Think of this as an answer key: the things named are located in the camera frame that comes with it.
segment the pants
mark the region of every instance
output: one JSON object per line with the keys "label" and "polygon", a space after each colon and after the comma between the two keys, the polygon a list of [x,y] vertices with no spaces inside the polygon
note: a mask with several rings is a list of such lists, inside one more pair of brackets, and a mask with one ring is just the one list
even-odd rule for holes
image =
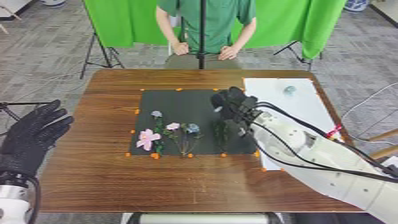
{"label": "pants", "polygon": [[[170,55],[165,61],[165,69],[199,69],[199,59],[195,58],[195,55]],[[207,54],[204,56],[204,69],[216,70],[241,68],[236,59],[220,61],[218,54]]]}

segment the wooden table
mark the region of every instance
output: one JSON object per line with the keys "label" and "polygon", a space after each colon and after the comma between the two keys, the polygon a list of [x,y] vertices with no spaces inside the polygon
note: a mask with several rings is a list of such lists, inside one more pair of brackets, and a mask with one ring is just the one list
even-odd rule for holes
{"label": "wooden table", "polygon": [[124,157],[140,89],[225,89],[241,78],[309,78],[303,71],[101,70],[58,142],[42,183],[42,212],[353,212],[280,171],[261,172],[259,158]]}

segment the green shirt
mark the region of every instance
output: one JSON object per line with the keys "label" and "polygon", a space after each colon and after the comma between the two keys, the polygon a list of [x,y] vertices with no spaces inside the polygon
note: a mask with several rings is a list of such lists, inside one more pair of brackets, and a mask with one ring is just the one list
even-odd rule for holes
{"label": "green shirt", "polygon": [[[199,51],[200,1],[158,0],[158,6],[170,16],[183,17],[183,37],[190,53]],[[204,52],[220,53],[220,48],[231,46],[231,30],[234,19],[248,25],[255,17],[255,0],[206,0],[206,44]]]}

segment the person's hand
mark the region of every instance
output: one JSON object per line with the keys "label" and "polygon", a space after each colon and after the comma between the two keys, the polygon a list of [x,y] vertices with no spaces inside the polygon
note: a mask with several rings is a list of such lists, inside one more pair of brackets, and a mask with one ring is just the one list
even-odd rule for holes
{"label": "person's hand", "polygon": [[0,170],[35,175],[46,152],[72,123],[71,116],[58,120],[67,114],[58,106],[60,101],[55,100],[12,125],[0,148]]}
{"label": "person's hand", "polygon": [[220,61],[232,60],[236,58],[236,56],[238,56],[238,53],[239,53],[239,49],[234,46],[222,47],[218,60]]}
{"label": "person's hand", "polygon": [[188,54],[188,53],[190,53],[188,43],[186,43],[186,42],[183,42],[183,43],[177,42],[177,43],[172,45],[172,50],[174,50],[175,55],[184,55],[184,54]]}

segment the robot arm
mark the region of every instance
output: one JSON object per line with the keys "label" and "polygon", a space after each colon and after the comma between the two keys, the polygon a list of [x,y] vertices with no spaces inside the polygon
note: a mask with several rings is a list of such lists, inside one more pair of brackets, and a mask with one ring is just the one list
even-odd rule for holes
{"label": "robot arm", "polygon": [[[232,119],[250,133],[263,156],[271,158],[296,180],[318,193],[357,206],[385,223],[398,223],[398,179],[383,174],[342,144],[314,136],[298,125],[255,109],[257,100],[245,97],[238,88],[215,95],[211,101],[223,119]],[[341,172],[346,170],[396,181]]]}
{"label": "robot arm", "polygon": [[0,148],[0,224],[24,224],[30,208],[28,182],[35,187],[35,206],[28,221],[28,224],[33,224],[40,199],[35,173],[46,152],[72,123],[72,117],[60,119],[67,111],[58,109],[58,106],[60,101],[56,100],[30,112],[12,125],[3,140]]}

